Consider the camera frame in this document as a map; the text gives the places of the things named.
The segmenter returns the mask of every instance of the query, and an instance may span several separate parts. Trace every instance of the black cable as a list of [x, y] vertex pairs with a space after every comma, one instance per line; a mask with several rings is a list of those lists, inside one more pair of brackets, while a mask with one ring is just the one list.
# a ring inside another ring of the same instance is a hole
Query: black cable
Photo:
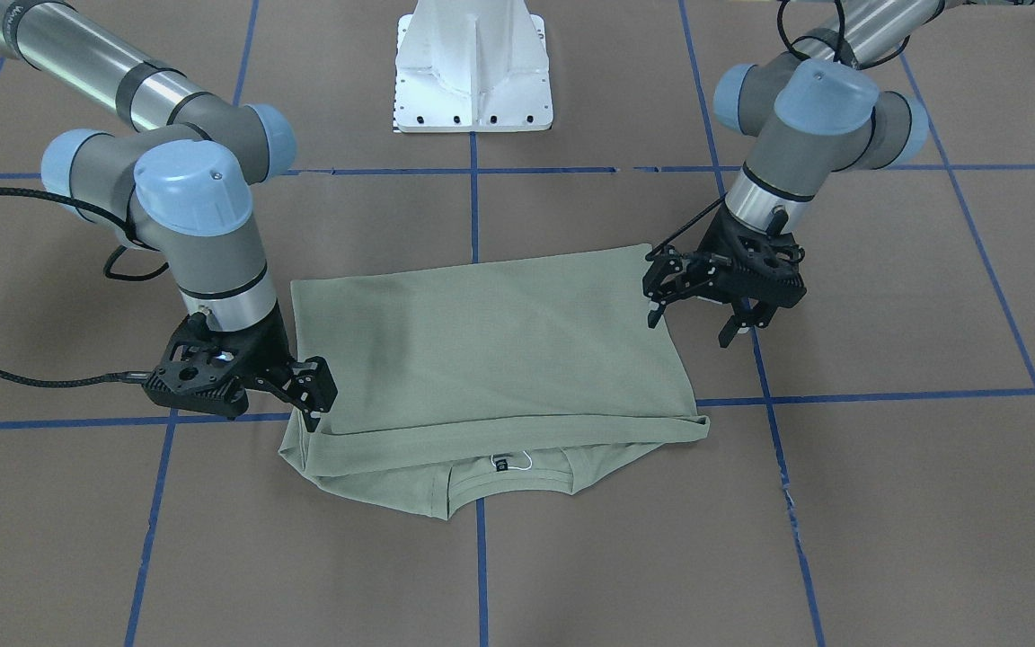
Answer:
[[122, 220], [122, 218], [108, 212], [108, 210], [100, 208], [98, 205], [92, 205], [87, 201], [80, 201], [79, 198], [60, 196], [49, 192], [39, 192], [39, 189], [36, 188], [21, 187], [0, 187], [0, 197], [36, 198], [36, 200], [58, 202], [58, 204], [86, 210], [86, 212], [94, 213], [94, 215], [101, 217], [102, 220], [110, 222], [111, 225], [118, 227], [120, 232], [122, 232], [128, 241], [135, 242], [136, 245], [141, 247], [147, 246], [144, 242], [137, 238], [135, 234], [135, 226], [130, 222]]
[[34, 380], [34, 378], [16, 376], [13, 373], [0, 369], [0, 378], [3, 380], [16, 382], [19, 385], [37, 386], [37, 388], [42, 389], [72, 389], [78, 388], [78, 386], [101, 385], [105, 382], [126, 382], [128, 385], [140, 385], [149, 377], [151, 374], [146, 372], [123, 372], [107, 373], [105, 376], [82, 378], [82, 380]]
[[[786, 34], [786, 5], [789, 4], [790, 0], [779, 0], [780, 6], [777, 7], [777, 36], [780, 36], [780, 42], [785, 45], [786, 51], [797, 57], [798, 60], [807, 60], [805, 54], [801, 54], [800, 50], [793, 48], [793, 42], [789, 41], [789, 36]], [[833, 62], [835, 63], [846, 63], [841, 60], [841, 48], [846, 45], [846, 5], [841, 0], [833, 0], [833, 4], [837, 7], [837, 45], [831, 46], [833, 48]]]
[[861, 68], [863, 70], [865, 70], [865, 69], [874, 69], [878, 65], [884, 65], [884, 63], [887, 63], [888, 61], [894, 60], [894, 58], [899, 57], [900, 53], [903, 53], [905, 51], [905, 48], [908, 48], [908, 46], [909, 46], [909, 38], [910, 38], [910, 36], [905, 37], [905, 39], [903, 41], [900, 41], [899, 48], [896, 48], [896, 51], [894, 53], [889, 54], [886, 58], [878, 58], [878, 60], [876, 60], [876, 61], [874, 61], [874, 62], [871, 62], [871, 63], [869, 63], [867, 65], [863, 65]]
[[653, 261], [653, 259], [656, 259], [657, 255], [661, 254], [661, 249], [664, 249], [666, 245], [669, 245], [670, 242], [673, 242], [674, 238], [681, 236], [681, 234], [687, 232], [687, 230], [689, 230], [690, 227], [698, 225], [699, 220], [702, 220], [702, 218], [705, 217], [706, 214], [710, 213], [711, 210], [717, 208], [718, 205], [721, 204], [721, 202], [723, 202], [724, 200], [726, 200], [726, 194], [722, 194], [721, 197], [713, 201], [713, 204], [707, 206], [707, 208], [702, 209], [702, 213], [694, 215], [692, 220], [687, 222], [685, 225], [681, 227], [681, 229], [677, 230], [677, 232], [675, 232], [672, 236], [666, 238], [664, 241], [660, 241], [657, 244], [657, 246], [653, 247], [653, 249], [651, 249], [648, 255], [645, 255], [645, 261]]
[[[58, 196], [58, 194], [49, 194], [46, 192], [38, 192], [34, 188], [17, 188], [17, 187], [0, 187], [0, 196], [16, 196], [22, 198], [37, 198], [41, 201], [52, 201], [61, 202], [61, 204], [70, 205], [75, 208], [81, 208], [83, 210], [89, 210], [89, 212], [97, 214], [111, 222], [112, 225], [122, 229], [123, 233], [126, 233], [126, 237], [132, 238], [132, 226], [122, 222], [118, 216], [107, 212], [103, 208], [98, 208], [98, 206], [90, 204], [90, 202], [75, 200], [75, 198], [68, 198], [65, 196]], [[147, 379], [151, 377], [151, 374], [146, 372], [123, 372], [123, 373], [107, 373], [103, 376], [95, 376], [93, 378], [82, 378], [81, 380], [36, 380], [35, 378], [25, 378], [22, 376], [17, 376], [17, 374], [10, 372], [4, 372], [0, 369], [0, 378], [10, 382], [16, 382], [19, 385], [28, 386], [39, 386], [39, 388], [45, 389], [70, 389], [78, 388], [78, 386], [89, 386], [89, 385], [101, 385], [105, 382], [126, 382], [126, 384], [140, 385]]]
[[151, 271], [149, 274], [119, 274], [116, 271], [112, 271], [114, 264], [119, 261], [120, 256], [126, 254], [127, 249], [126, 245], [119, 245], [119, 248], [112, 252], [111, 258], [106, 259], [106, 265], [102, 266], [102, 275], [106, 275], [107, 278], [115, 280], [115, 282], [141, 283], [149, 282], [149, 280], [155, 278], [157, 275], [161, 275], [164, 271], [170, 269], [170, 263], [164, 262], [161, 267], [155, 271]]

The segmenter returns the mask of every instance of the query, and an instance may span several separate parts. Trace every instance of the blue joint cap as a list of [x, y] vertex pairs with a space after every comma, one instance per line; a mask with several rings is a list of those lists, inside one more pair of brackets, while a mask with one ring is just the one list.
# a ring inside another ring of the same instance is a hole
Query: blue joint cap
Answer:
[[[112, 135], [102, 133], [101, 130], [91, 130], [91, 128], [87, 127], [81, 127], [78, 130], [68, 130], [55, 137], [54, 141], [51, 142], [42, 153], [42, 164], [40, 166], [42, 187], [46, 187], [47, 192], [60, 196], [73, 197], [70, 196], [70, 167], [75, 163], [75, 155], [79, 154], [79, 148], [82, 148], [83, 144], [95, 135], [112, 137]], [[72, 206], [62, 205], [62, 208], [86, 220], [86, 217], [79, 213], [79, 210]]]
[[266, 144], [270, 148], [270, 166], [266, 172], [266, 177], [262, 181], [283, 175], [290, 171], [298, 156], [298, 140], [295, 140], [295, 128], [290, 125], [287, 118], [273, 106], [267, 104], [247, 104], [249, 110], [255, 111], [262, 128], [266, 131]]
[[797, 65], [773, 111], [794, 130], [846, 135], [864, 126], [881, 91], [865, 73], [816, 58]]
[[178, 140], [151, 148], [135, 165], [135, 194], [157, 224], [187, 236], [234, 232], [255, 208], [242, 166], [214, 142]]
[[896, 155], [896, 159], [891, 160], [888, 166], [896, 166], [898, 164], [908, 163], [915, 158], [916, 153], [924, 147], [924, 142], [927, 142], [929, 138], [929, 114], [924, 110], [924, 104], [917, 101], [916, 98], [905, 97], [905, 102], [909, 104], [909, 114], [912, 115], [912, 122], [909, 123], [909, 139], [905, 142], [905, 148], [900, 151], [899, 155]]
[[718, 87], [713, 91], [713, 114], [730, 130], [740, 133], [740, 87], [745, 83], [748, 70], [757, 65], [742, 63], [730, 68]]

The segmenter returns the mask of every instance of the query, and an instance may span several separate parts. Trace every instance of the folded shirt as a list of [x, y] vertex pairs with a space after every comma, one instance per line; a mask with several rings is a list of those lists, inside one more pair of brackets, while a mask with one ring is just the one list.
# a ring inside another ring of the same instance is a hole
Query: folded shirt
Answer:
[[667, 442], [703, 439], [648, 245], [292, 284], [299, 357], [337, 402], [279, 453], [325, 492], [448, 520], [483, 496], [574, 494]]

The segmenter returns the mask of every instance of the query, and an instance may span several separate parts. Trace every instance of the white tag string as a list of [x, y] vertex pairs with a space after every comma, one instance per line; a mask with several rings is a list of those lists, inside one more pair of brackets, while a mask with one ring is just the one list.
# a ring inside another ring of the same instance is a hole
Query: white tag string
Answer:
[[[525, 453], [526, 454], [526, 460], [529, 460], [529, 466], [528, 467], [513, 467], [513, 466], [509, 466], [509, 467], [506, 467], [507, 470], [518, 470], [519, 472], [528, 472], [530, 470], [533, 470], [533, 468], [534, 468], [534, 458], [533, 458], [533, 455], [530, 455], [529, 451], [525, 451], [525, 450], [522, 450], [522, 453]], [[493, 463], [494, 466], [497, 466], [498, 463], [497, 463], [497, 460], [494, 460], [494, 455], [496, 455], [496, 454], [493, 454], [493, 453], [490, 454], [490, 463]]]

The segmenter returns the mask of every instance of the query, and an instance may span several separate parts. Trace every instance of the robotic arm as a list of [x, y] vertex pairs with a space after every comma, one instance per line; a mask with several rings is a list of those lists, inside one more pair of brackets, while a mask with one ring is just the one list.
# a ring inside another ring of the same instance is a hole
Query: robotic arm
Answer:
[[851, 168], [903, 164], [928, 135], [919, 101], [881, 92], [859, 70], [962, 3], [846, 0], [841, 18], [786, 40], [789, 52], [724, 75], [714, 114], [724, 126], [756, 136], [757, 144], [698, 249], [679, 254], [671, 237], [650, 253], [642, 282], [652, 302], [650, 327], [675, 300], [730, 303], [734, 313], [718, 334], [726, 348], [737, 332], [768, 326], [778, 307], [797, 305], [805, 295], [805, 253], [793, 231], [825, 179]]
[[337, 388], [323, 357], [290, 355], [248, 187], [293, 163], [289, 122], [270, 106], [230, 106], [60, 0], [0, 0], [0, 55], [62, 79], [139, 131], [65, 133], [41, 172], [54, 194], [123, 226], [71, 209], [84, 220], [169, 263], [188, 315], [144, 382], [147, 396], [233, 418], [247, 409], [246, 389], [262, 390], [314, 430]]

